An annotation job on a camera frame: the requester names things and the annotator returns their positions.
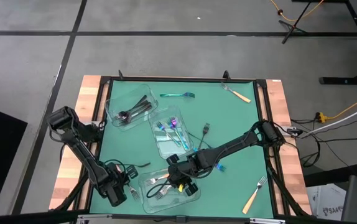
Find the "metal bracket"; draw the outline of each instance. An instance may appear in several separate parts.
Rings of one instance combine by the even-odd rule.
[[[257,224],[285,224],[285,220],[275,220],[266,218],[251,218],[250,223]]]
[[[121,80],[123,80],[123,74],[122,74],[122,72],[121,72],[120,69],[118,70],[118,73],[119,73],[119,78],[120,78]]]
[[[227,79],[227,81],[230,81],[230,80],[231,80],[230,74],[228,73],[227,70],[224,71],[223,78]]]
[[[256,79],[256,83],[259,84],[261,88],[267,88],[267,82],[265,79]]]
[[[176,216],[176,223],[186,223],[187,222],[187,217],[183,215],[177,215]]]
[[[87,214],[87,215],[78,215],[78,221],[87,221],[92,218],[112,218],[112,214]]]
[[[281,126],[284,130],[297,130],[296,127],[293,127],[293,126]],[[288,134],[286,132],[284,132],[281,128],[278,128],[280,133],[283,135],[283,136],[293,136],[293,137],[297,137],[298,134],[297,133],[292,133],[292,134]]]

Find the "silverware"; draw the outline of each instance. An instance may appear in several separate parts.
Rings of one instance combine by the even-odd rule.
[[[165,178],[167,178],[168,176],[169,176],[169,174],[165,174],[165,175],[163,175],[162,177],[151,178],[151,179],[149,179],[149,180],[146,180],[144,183],[145,183],[146,185],[152,185],[152,184],[156,183],[158,180],[165,179]]]
[[[129,113],[136,109],[139,106],[142,106],[144,103],[148,102],[148,101],[144,101],[147,98],[147,95],[144,95],[137,103],[136,105],[134,105],[130,110],[127,111],[121,111],[119,112],[116,116],[115,119],[119,119],[119,120],[124,120],[129,116]]]
[[[167,125],[169,125],[171,130],[173,130],[174,133],[176,133],[176,135],[177,135],[178,139],[180,140],[181,144],[183,144],[184,149],[188,150],[187,144],[182,139],[181,134],[179,134],[179,132],[177,131],[177,120],[175,118],[170,118],[169,120],[167,120]]]
[[[202,138],[201,138],[201,142],[199,143],[199,146],[198,146],[198,150],[201,150],[201,146],[202,146],[202,143],[203,143],[203,138],[205,137],[205,135],[208,133],[209,131],[209,126],[210,124],[209,123],[206,123],[203,127],[203,130],[202,130]]]
[[[127,116],[120,122],[122,125],[129,124],[134,117],[152,108],[152,104],[148,101],[141,103],[141,106],[127,113]]]
[[[130,186],[129,184],[127,184],[127,186],[129,186],[130,194],[133,196],[133,198],[137,201],[140,201],[140,195],[137,193],[134,187]]]
[[[251,205],[253,203],[254,198],[256,197],[257,191],[263,186],[263,184],[265,184],[267,182],[267,178],[266,177],[261,177],[261,179],[259,180],[259,182],[257,183],[257,187],[256,190],[254,191],[254,193],[252,194],[251,198],[249,198],[248,202],[246,202],[245,207],[243,208],[242,212],[244,214],[246,214],[249,211],[249,208],[251,208]]]
[[[225,85],[224,83],[221,83],[221,86],[225,89],[225,90],[228,90],[232,93],[234,93],[237,97],[241,98],[241,100],[247,102],[247,103],[250,103],[251,100],[249,100],[248,98],[246,98],[245,96],[233,91],[232,89],[230,89],[227,85]]]
[[[168,186],[165,186],[164,188],[162,188],[162,190],[160,190],[157,195],[155,196],[156,199],[161,199],[162,197],[164,197],[167,192],[169,191],[169,189],[171,189],[172,186],[171,185],[168,185]]]
[[[160,97],[167,97],[167,96],[187,96],[187,97],[195,98],[195,94],[189,93],[189,92],[186,92],[186,93],[183,93],[183,94],[162,93],[162,94],[160,94],[159,96],[160,96]]]
[[[176,139],[174,139],[165,129],[165,126],[161,123],[161,122],[156,122],[156,126],[161,130],[161,131],[164,131],[169,138],[171,138],[173,140],[173,142],[178,146],[178,147],[181,147],[181,144],[176,141]]]

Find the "blue fork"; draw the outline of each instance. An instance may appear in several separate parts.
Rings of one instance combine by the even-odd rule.
[[[160,96],[160,97],[167,97],[167,96],[187,96],[187,97],[195,98],[195,94],[189,93],[189,92],[186,92],[186,93],[183,93],[183,94],[162,93],[162,94],[160,94],[159,96]]]
[[[165,126],[161,123],[161,122],[156,122],[156,126],[161,130],[161,131],[164,131],[169,138],[171,138],[173,140],[173,142],[178,146],[178,147],[181,147],[181,144],[176,141],[176,139],[174,139],[165,129]]]
[[[171,130],[173,130],[176,133],[177,137],[180,139],[181,143],[183,144],[184,149],[187,151],[189,148],[188,148],[187,144],[184,142],[182,136],[177,131],[177,120],[175,118],[170,118],[166,122],[169,125],[169,127],[171,128]]]

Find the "fork with wooden handle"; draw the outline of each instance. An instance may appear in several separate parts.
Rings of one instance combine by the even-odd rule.
[[[232,89],[230,89],[227,85],[225,85],[224,83],[221,83],[221,86],[225,89],[225,90],[228,90],[232,93],[234,93],[237,97],[241,98],[241,100],[247,102],[247,103],[250,103],[251,100],[249,100],[248,98],[246,98],[245,96],[233,91]]]
[[[254,193],[252,194],[251,198],[249,198],[248,202],[246,202],[245,207],[243,208],[242,212],[244,214],[246,214],[249,211],[249,208],[251,208],[251,205],[253,203],[254,198],[256,197],[257,191],[263,186],[263,184],[265,184],[267,181],[266,177],[261,177],[261,179],[259,180],[259,182],[257,183],[257,188],[254,191]]]

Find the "yellow utensil handle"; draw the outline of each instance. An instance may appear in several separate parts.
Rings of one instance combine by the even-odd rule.
[[[251,102],[251,100],[249,100],[249,99],[246,98],[245,96],[243,96],[243,95],[241,95],[241,94],[239,94],[239,93],[237,93],[237,92],[235,92],[235,91],[233,91],[233,93],[234,93],[237,97],[241,98],[243,101],[245,101],[245,102],[247,102],[247,103],[250,103],[250,102]]]
[[[246,205],[245,205],[245,207],[243,207],[243,210],[242,210],[242,212],[244,214],[246,214],[249,211],[249,208],[251,208],[251,205],[253,203],[254,198],[256,197],[256,194],[257,194],[257,190],[252,194],[252,197],[249,198],[248,202],[246,202]]]

